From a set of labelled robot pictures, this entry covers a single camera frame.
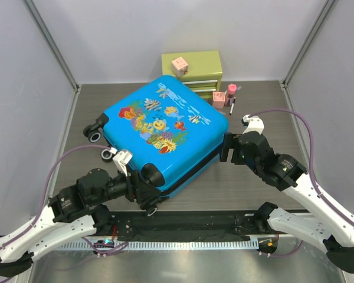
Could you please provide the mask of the blue fish-print suitcase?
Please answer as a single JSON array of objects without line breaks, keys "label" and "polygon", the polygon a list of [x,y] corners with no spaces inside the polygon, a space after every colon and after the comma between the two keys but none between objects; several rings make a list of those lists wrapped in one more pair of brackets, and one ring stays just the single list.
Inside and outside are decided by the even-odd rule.
[{"label": "blue fish-print suitcase", "polygon": [[105,109],[83,134],[131,152],[140,182],[130,194],[153,215],[219,158],[228,120],[171,75],[163,75]]}]

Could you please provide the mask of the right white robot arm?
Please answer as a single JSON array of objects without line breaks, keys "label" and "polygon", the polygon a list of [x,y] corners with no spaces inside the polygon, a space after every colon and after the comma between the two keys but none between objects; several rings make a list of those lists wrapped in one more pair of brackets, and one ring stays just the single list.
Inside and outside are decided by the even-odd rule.
[{"label": "right white robot arm", "polygon": [[293,156],[275,153],[266,137],[256,131],[245,134],[227,133],[220,160],[246,165],[264,183],[298,201],[317,221],[288,213],[266,202],[246,221],[247,229],[291,234],[324,252],[331,263],[354,274],[354,215],[336,202],[318,184],[312,174]]}]

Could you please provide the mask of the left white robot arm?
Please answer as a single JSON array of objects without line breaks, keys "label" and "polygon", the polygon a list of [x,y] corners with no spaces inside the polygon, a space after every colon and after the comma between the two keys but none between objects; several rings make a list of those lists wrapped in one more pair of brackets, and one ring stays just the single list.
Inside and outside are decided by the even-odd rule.
[{"label": "left white robot arm", "polygon": [[45,254],[77,238],[111,233],[114,219],[105,202],[125,196],[143,204],[159,193],[138,172],[112,178],[103,169],[90,170],[52,197],[38,216],[0,236],[0,276],[21,274]]}]

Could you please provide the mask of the black white marker pen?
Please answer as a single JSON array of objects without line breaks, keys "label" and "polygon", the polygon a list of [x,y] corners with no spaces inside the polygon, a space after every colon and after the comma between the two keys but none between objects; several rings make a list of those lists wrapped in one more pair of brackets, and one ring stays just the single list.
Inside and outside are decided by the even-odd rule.
[{"label": "black white marker pen", "polygon": [[231,99],[231,103],[230,103],[230,112],[229,112],[229,115],[232,115],[232,113],[233,113],[235,101],[236,101],[236,97],[233,97],[233,98]]}]

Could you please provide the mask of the pink cube on table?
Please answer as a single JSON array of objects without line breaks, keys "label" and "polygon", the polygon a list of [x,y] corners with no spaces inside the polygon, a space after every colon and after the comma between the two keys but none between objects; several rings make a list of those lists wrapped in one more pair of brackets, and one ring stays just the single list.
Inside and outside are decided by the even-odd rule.
[{"label": "pink cube on table", "polygon": [[224,92],[214,91],[212,93],[212,106],[214,108],[220,109],[225,105],[226,96]]}]

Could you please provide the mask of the pink capped bottle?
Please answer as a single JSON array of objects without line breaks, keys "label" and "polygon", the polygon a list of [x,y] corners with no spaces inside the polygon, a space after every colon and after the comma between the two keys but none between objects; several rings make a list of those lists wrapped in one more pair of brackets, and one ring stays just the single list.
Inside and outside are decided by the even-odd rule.
[{"label": "pink capped bottle", "polygon": [[230,106],[233,101],[234,101],[234,95],[237,92],[237,85],[236,84],[229,84],[227,87],[227,90],[225,92],[225,97],[226,97],[226,101],[225,101],[225,105],[226,106]]}]

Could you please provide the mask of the green drawer cabinet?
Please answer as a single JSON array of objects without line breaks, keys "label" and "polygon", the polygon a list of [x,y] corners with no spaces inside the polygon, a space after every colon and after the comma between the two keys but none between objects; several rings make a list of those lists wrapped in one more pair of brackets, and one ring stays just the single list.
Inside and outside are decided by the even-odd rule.
[{"label": "green drawer cabinet", "polygon": [[185,86],[204,100],[219,91],[222,80],[222,65],[218,50],[164,53],[161,55],[162,74],[176,77],[172,61],[182,57],[188,64],[188,72],[178,78]]}]

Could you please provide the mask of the pink cube on cabinet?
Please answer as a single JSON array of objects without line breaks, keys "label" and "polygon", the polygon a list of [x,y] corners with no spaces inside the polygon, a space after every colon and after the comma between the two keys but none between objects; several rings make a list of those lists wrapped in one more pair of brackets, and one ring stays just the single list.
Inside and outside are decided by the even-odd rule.
[{"label": "pink cube on cabinet", "polygon": [[178,57],[171,62],[172,72],[177,77],[183,77],[188,73],[189,64],[183,57]]}]

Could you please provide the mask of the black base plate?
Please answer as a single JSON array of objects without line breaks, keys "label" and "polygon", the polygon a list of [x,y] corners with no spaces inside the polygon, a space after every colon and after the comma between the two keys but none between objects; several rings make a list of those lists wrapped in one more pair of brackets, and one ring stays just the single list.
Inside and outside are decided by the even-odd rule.
[{"label": "black base plate", "polygon": [[94,236],[125,242],[220,243],[248,241],[259,235],[259,250],[274,253],[279,233],[257,226],[253,212],[247,210],[161,211],[152,216],[144,212],[112,212],[109,222]]}]

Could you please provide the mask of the aluminium rail frame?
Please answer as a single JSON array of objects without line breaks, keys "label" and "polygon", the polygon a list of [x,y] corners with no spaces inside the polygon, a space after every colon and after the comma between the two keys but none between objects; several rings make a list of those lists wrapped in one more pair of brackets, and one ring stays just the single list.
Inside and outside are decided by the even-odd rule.
[{"label": "aluminium rail frame", "polygon": [[[296,232],[308,224],[311,230],[303,232],[300,239],[305,241],[323,252],[330,249],[340,247],[336,242],[334,236],[324,228],[322,224],[310,222],[307,219],[298,218],[296,215],[288,216],[286,213],[282,214],[282,218],[277,219],[278,224],[293,224]],[[166,241],[165,239],[154,239],[152,241],[137,241],[135,239],[125,239],[121,241],[117,239],[75,239],[63,238],[63,234],[58,238],[50,238],[49,236],[28,248],[28,252],[34,258],[40,258],[43,255],[63,247],[78,248],[86,246],[98,253],[109,252],[110,249],[118,249],[121,246],[127,246],[130,250],[199,250],[199,249],[262,249],[262,248],[276,248],[278,242],[278,235],[240,235],[230,234],[227,238],[215,239],[214,236],[201,236],[193,241]]]}]

